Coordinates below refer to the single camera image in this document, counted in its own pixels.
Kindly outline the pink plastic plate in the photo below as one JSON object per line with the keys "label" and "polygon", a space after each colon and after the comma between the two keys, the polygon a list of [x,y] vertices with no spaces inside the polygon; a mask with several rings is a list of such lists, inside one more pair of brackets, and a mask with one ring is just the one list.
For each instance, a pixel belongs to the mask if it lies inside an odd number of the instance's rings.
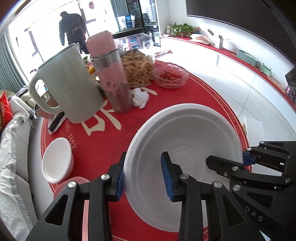
{"label": "pink plastic plate", "polygon": [[84,178],[84,177],[79,177],[79,176],[76,176],[76,177],[72,177],[70,179],[67,179],[65,181],[63,181],[62,183],[58,184],[53,192],[53,199],[55,199],[56,197],[59,196],[59,194],[63,191],[63,189],[65,187],[68,187],[68,183],[70,182],[76,182],[77,185],[77,190],[74,194],[74,197],[73,197],[73,201],[74,201],[74,204],[77,204],[77,203],[82,203],[82,201],[84,202],[84,206],[83,206],[83,209],[82,207],[80,206],[79,207],[79,210],[80,210],[80,213],[83,214],[83,217],[81,219],[81,223],[82,223],[82,240],[88,240],[88,211],[89,211],[89,200],[85,200],[83,198],[80,197],[80,194],[79,194],[79,187],[81,184],[84,184],[84,183],[89,183],[90,180]]}

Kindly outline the large white paper bowl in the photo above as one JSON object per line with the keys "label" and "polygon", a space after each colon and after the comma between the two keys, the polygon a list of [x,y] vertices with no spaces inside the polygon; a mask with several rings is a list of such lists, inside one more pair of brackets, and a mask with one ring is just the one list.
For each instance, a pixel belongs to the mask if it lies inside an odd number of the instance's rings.
{"label": "large white paper bowl", "polygon": [[177,232],[181,204],[169,200],[161,168],[161,154],[196,180],[211,184],[229,180],[206,165],[208,156],[242,163],[239,137],[221,114],[200,104],[165,108],[149,118],[128,147],[124,163],[125,194],[134,212],[148,225]]}

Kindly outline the round red table mat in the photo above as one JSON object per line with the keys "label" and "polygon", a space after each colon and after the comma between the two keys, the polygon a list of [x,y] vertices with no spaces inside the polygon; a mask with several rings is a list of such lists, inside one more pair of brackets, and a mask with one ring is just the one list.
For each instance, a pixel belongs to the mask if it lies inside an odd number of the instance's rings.
{"label": "round red table mat", "polygon": [[[92,181],[105,173],[111,164],[119,161],[122,152],[127,151],[145,121],[158,111],[180,103],[197,103],[214,109],[232,125],[242,149],[248,147],[238,117],[222,96],[203,79],[190,73],[187,83],[179,89],[162,88],[156,83],[147,88],[150,98],[143,109],[135,107],[129,113],[117,114],[105,102],[103,108],[86,124],[73,124],[65,120],[51,135],[48,131],[49,121],[44,120],[41,132],[42,157],[53,140],[67,138],[74,156],[74,167],[68,178],[79,176]],[[113,240],[178,240],[176,232],[158,230],[142,221],[128,204],[125,195],[118,203],[111,202],[109,211]]]}

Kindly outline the small white paper bowl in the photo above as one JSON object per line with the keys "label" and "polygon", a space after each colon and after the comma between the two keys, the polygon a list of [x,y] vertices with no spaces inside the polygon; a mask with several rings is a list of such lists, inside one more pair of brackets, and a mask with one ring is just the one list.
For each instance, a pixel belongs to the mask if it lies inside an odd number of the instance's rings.
{"label": "small white paper bowl", "polygon": [[74,167],[72,147],[66,138],[53,140],[42,159],[42,173],[49,183],[59,183],[67,178]]}

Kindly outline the red long counter runner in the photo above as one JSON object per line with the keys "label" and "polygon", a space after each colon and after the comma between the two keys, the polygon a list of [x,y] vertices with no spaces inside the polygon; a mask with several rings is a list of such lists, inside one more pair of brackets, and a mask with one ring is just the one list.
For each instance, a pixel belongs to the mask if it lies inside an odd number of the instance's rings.
{"label": "red long counter runner", "polygon": [[280,85],[278,84],[277,81],[275,81],[271,76],[268,76],[265,73],[263,73],[258,67],[254,67],[254,66],[248,64],[247,62],[237,58],[236,54],[234,52],[231,52],[231,51],[226,50],[224,48],[217,49],[217,48],[215,48],[215,47],[213,47],[211,45],[205,45],[205,44],[202,44],[202,43],[193,42],[190,39],[183,38],[183,37],[170,37],[170,36],[162,35],[161,38],[183,41],[185,43],[190,43],[190,44],[194,44],[194,45],[197,45],[197,46],[200,46],[200,47],[204,47],[204,48],[215,51],[215,52],[217,52],[219,54],[222,54],[222,55],[236,61],[237,63],[243,65],[244,67],[248,68],[249,70],[251,70],[254,73],[256,73],[257,75],[259,75],[262,79],[264,79],[264,81],[267,82],[270,86],[272,86],[281,95],[281,97],[283,97],[284,100],[292,107],[292,109],[295,110],[295,103],[288,97],[286,91],[283,89],[283,87],[280,87]]}

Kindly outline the black remote control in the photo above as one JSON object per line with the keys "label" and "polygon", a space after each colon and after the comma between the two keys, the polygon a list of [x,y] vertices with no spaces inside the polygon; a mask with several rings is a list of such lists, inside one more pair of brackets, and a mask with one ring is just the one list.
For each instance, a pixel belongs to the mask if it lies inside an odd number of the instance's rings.
{"label": "black remote control", "polygon": [[63,111],[55,115],[53,121],[48,126],[49,133],[55,132],[55,130],[59,127],[63,120],[65,120],[65,113]]}

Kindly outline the white sofa cover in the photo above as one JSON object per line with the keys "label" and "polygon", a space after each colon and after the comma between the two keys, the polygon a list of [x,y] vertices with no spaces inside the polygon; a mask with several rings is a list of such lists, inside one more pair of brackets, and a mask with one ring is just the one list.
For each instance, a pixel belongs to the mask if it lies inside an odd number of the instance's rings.
{"label": "white sofa cover", "polygon": [[1,134],[1,220],[15,240],[26,240],[37,223],[28,174],[28,146],[33,113],[12,96],[12,120]]}

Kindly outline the crumpled white tissue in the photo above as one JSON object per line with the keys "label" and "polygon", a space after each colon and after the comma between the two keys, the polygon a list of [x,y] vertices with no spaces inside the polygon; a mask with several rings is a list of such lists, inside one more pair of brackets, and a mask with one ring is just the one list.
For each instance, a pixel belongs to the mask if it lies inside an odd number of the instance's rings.
{"label": "crumpled white tissue", "polygon": [[147,91],[142,91],[140,88],[135,88],[132,90],[132,102],[133,105],[143,109],[149,101],[149,93]]}

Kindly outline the pale green electric kettle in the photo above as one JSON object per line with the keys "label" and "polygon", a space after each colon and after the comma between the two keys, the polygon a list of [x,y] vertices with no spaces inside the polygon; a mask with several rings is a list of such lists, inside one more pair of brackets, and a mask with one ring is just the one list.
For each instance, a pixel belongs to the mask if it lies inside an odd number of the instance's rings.
{"label": "pale green electric kettle", "polygon": [[[45,83],[58,104],[56,107],[49,106],[37,93],[38,80]],[[45,112],[64,112],[72,123],[87,121],[103,105],[103,97],[87,70],[78,43],[69,45],[39,67],[29,83],[29,93]]]}

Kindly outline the glass bowl with tomatoes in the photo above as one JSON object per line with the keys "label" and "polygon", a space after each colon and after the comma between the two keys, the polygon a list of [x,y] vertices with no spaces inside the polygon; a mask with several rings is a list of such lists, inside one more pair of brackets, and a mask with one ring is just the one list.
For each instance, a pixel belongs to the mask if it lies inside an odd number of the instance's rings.
{"label": "glass bowl with tomatoes", "polygon": [[165,63],[154,69],[155,82],[163,88],[178,89],[183,87],[188,78],[189,72],[173,63]]}

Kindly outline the pink steel thermos bottle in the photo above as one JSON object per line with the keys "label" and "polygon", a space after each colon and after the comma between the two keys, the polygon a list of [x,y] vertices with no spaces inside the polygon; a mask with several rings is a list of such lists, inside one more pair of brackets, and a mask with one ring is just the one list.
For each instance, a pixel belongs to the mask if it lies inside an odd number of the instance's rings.
{"label": "pink steel thermos bottle", "polygon": [[89,37],[86,47],[109,103],[116,113],[132,110],[132,93],[112,34],[103,31]]}

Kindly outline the red embroidered cushion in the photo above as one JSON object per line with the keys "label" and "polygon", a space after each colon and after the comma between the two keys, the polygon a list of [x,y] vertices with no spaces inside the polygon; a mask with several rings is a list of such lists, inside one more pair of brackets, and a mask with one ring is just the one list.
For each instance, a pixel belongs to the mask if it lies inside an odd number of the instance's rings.
{"label": "red embroidered cushion", "polygon": [[10,103],[6,97],[6,92],[4,91],[0,99],[1,108],[1,132],[4,130],[6,125],[12,120],[13,114],[11,112]]}

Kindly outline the jar of peanuts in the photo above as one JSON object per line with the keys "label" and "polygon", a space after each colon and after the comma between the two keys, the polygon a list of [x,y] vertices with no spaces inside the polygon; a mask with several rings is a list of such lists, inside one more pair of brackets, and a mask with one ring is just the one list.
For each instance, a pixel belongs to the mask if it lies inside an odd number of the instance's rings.
{"label": "jar of peanuts", "polygon": [[130,88],[154,81],[154,45],[150,35],[140,33],[118,40],[119,55]]}

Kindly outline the potted green plant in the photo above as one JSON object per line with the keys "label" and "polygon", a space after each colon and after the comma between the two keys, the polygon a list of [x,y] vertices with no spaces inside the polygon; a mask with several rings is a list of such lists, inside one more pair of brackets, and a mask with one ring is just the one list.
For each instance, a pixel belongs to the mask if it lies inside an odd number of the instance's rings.
{"label": "potted green plant", "polygon": [[190,37],[195,32],[194,28],[191,25],[186,23],[184,24],[174,24],[170,26],[170,35],[173,37]]}

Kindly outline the person in dark coat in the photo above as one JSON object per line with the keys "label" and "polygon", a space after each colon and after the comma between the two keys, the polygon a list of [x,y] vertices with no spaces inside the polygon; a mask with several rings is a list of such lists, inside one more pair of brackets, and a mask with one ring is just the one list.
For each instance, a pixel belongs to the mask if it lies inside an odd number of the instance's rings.
{"label": "person in dark coat", "polygon": [[78,43],[80,52],[89,54],[85,43],[86,24],[81,15],[63,11],[60,16],[62,19],[59,22],[59,37],[62,46],[65,46],[65,37],[67,37],[68,45]]}

